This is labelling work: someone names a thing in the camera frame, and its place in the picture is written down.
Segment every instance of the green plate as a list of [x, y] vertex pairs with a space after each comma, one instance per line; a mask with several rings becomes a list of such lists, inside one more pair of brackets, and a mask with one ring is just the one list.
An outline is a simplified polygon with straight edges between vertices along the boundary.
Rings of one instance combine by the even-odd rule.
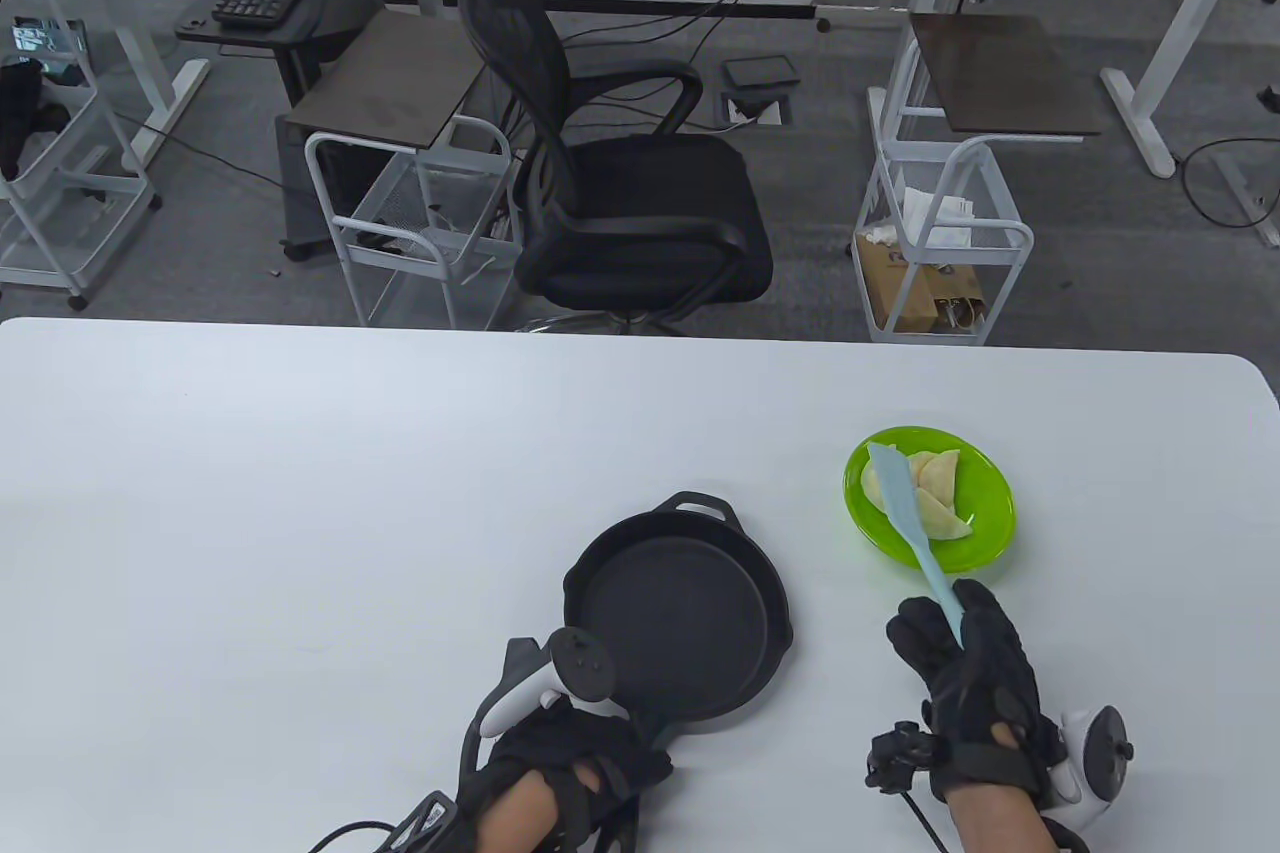
[[1014, 542], [1018, 510], [1009, 482], [975, 446], [960, 437], [928, 426], [893, 426], [883, 429], [859, 443], [845, 466], [845, 503], [854, 523], [881, 552], [906, 566], [920, 569], [915, 553], [906, 546], [888, 516], [883, 515], [863, 493], [861, 475], [870, 451], [867, 443], [896, 446], [901, 455], [915, 452], [960, 451], [956, 465], [956, 515], [973, 526], [973, 537], [963, 539], [932, 540], [933, 556], [945, 573], [957, 574], [986, 566], [1005, 552]]

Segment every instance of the brown tabletop board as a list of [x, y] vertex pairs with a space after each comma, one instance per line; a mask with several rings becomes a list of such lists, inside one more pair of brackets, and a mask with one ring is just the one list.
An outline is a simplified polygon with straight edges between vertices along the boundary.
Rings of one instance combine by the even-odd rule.
[[1097, 136], [1093, 91], [1033, 15], [911, 13], [947, 123], [961, 134]]
[[481, 68], [484, 61], [458, 22], [384, 9], [293, 108], [288, 122], [425, 149]]

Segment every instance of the light blue spatula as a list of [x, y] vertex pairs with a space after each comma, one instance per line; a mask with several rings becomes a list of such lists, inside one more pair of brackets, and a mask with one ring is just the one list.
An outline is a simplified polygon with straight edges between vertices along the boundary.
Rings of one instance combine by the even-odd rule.
[[920, 523], [920, 506], [915, 501], [915, 484], [911, 482], [911, 464], [897, 450], [881, 443], [868, 443], [867, 448], [872, 455], [872, 465], [876, 467], [876, 476], [881, 484], [881, 497], [884, 501], [884, 514], [893, 524], [902, 539], [908, 542], [919, 560], [924, 579], [928, 580], [933, 597], [947, 617], [951, 633], [955, 634], [956, 643], [960, 643], [960, 619], [964, 616], [964, 607], [956, 599], [951, 584], [947, 583], [946, 574], [938, 566], [933, 551], [929, 549], [929, 538], [924, 533], [924, 524]]

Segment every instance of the black frying pan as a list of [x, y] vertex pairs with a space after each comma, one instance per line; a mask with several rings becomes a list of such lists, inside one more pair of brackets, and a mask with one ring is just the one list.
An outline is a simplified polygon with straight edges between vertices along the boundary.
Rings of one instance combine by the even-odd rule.
[[[719, 519], [681, 508], [696, 505]], [[564, 578], [564, 625], [609, 651], [613, 702], [646, 742], [709, 720], [764, 689], [791, 646], [787, 594], [723, 500], [682, 492], [602, 533]], [[635, 848], [639, 804], [600, 831]]]

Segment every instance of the caster wheel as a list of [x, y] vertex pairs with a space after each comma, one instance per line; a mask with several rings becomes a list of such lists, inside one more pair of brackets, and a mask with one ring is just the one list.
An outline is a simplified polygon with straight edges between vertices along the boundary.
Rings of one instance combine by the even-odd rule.
[[284, 259], [289, 260], [289, 263], [307, 263], [311, 259], [311, 248], [310, 246], [298, 246], [287, 242], [284, 245]]

